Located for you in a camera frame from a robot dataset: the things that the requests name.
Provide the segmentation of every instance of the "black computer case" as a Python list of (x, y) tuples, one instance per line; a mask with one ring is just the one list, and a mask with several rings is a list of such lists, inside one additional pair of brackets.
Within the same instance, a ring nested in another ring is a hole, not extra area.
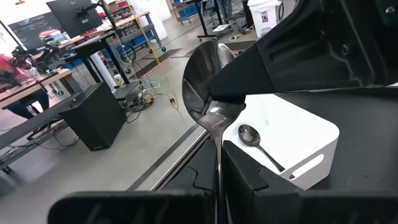
[(111, 147), (126, 122), (124, 110), (106, 83), (87, 88), (60, 115), (91, 151)]

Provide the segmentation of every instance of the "white container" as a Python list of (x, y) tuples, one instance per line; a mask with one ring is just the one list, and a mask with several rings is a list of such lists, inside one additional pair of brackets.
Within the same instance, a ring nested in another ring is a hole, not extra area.
[(277, 25), (279, 19), (276, 10), (280, 4), (277, 0), (248, 1), (257, 37), (262, 37)]
[[(241, 142), (238, 128), (242, 124), (259, 132), (261, 147), (285, 168), (283, 172), (260, 149)], [(253, 95), (246, 97), (246, 109), (224, 132), (223, 140), (232, 141), (263, 166), (307, 190), (329, 175), (338, 136), (336, 125), (278, 96)]]

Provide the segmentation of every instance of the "spoon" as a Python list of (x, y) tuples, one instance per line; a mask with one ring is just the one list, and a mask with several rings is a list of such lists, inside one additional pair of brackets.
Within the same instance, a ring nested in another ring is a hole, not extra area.
[(263, 149), (260, 146), (260, 141), (261, 141), (260, 134), (256, 129), (254, 129), (254, 127), (247, 124), (242, 124), (238, 129), (238, 134), (240, 140), (245, 145), (260, 149), (268, 157), (268, 159), (276, 166), (279, 172), (283, 172), (285, 170), (284, 167), (282, 167), (274, 158), (272, 158), (272, 156), (268, 154), (268, 152), (265, 149)]
[(234, 58), (235, 56), (224, 44), (218, 44), (217, 41), (205, 42), (193, 52), (185, 67), (182, 80), (182, 98), (189, 115), (210, 133), (216, 144), (218, 171), (216, 207), (219, 224), (227, 223), (228, 219), (221, 170), (222, 137), (225, 129), (242, 111), (245, 96), (215, 98), (210, 94), (208, 80)]

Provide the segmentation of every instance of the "person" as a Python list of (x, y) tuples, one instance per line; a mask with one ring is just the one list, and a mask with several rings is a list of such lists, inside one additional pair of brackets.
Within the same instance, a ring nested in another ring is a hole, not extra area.
[[(11, 88), (20, 86), (21, 83), (26, 82), (29, 79), (27, 74), (12, 66), (11, 60), (11, 57), (0, 54), (0, 94)], [(21, 63), (18, 63), (18, 68), (30, 70), (32, 65), (23, 60)], [(50, 107), (49, 96), (44, 90), (37, 90), (31, 95), (37, 99), (43, 110), (47, 110)], [(21, 100), (11, 103), (6, 106), (5, 109), (26, 119), (31, 119), (34, 116)]]

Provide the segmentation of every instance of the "concrete floor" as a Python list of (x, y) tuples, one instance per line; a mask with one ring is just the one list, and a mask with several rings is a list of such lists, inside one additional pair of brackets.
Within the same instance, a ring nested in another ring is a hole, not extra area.
[[(183, 48), (177, 56), (184, 56), (197, 47), (200, 42), (197, 35), (202, 35), (200, 21), (192, 20), (191, 24), (182, 26), (175, 18), (164, 22), (169, 36), (162, 40), (167, 49)], [(220, 37), (220, 42), (227, 42), (232, 35)], [(237, 41), (256, 39), (255, 32), (243, 35)], [(153, 45), (157, 55), (161, 55), (157, 44)], [(151, 58), (146, 49), (137, 52), (137, 58)], [(89, 190), (127, 190), (163, 153), (173, 145), (194, 121), (187, 114), (181, 96), (182, 75), (188, 58), (172, 58), (150, 74), (153, 82), (159, 82), (161, 87), (157, 92), (177, 96), (178, 111), (169, 103), (166, 96), (156, 99), (153, 106), (143, 111), (135, 122), (125, 124), (110, 149), (90, 152), (80, 141), (66, 151), (48, 150), (38, 147), (10, 165), (14, 169), (11, 176), (0, 172), (0, 187), (6, 192), (0, 198), (0, 223), (46, 223), (47, 212), (51, 205), (66, 194)], [(150, 60), (138, 60), (145, 66)], [(80, 73), (85, 69), (78, 68)], [(89, 73), (86, 78), (93, 82)], [(83, 86), (86, 81), (76, 71), (75, 78)], [(53, 98), (52, 105), (62, 98)], [(24, 120), (9, 111), (0, 111), (0, 129), (13, 127)], [(180, 147), (155, 170), (155, 176), (149, 179), (156, 183), (165, 170), (183, 154), (194, 140), (203, 133), (198, 128), (184, 141)], [(70, 144), (75, 137), (71, 129), (66, 129), (58, 135), (63, 144)], [(23, 144), (21, 139), (14, 145)], [(44, 146), (59, 147), (56, 140), (50, 139)], [(140, 190), (150, 189), (146, 183)]]

